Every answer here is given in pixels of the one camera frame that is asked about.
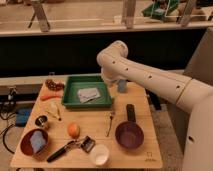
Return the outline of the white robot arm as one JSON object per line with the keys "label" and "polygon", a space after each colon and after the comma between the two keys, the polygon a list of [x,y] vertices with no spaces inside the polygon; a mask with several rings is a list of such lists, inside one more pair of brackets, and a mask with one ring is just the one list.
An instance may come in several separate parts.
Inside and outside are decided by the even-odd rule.
{"label": "white robot arm", "polygon": [[127,56],[128,47],[120,40],[98,53],[104,82],[112,85],[126,78],[189,113],[182,171],[213,171],[213,86]]}

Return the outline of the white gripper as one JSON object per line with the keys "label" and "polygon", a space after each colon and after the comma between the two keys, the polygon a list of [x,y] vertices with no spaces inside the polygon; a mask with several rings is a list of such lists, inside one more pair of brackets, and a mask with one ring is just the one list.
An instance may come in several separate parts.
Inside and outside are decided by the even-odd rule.
{"label": "white gripper", "polygon": [[116,73],[105,69],[101,70],[101,77],[108,86],[112,86],[119,80],[119,76]]}

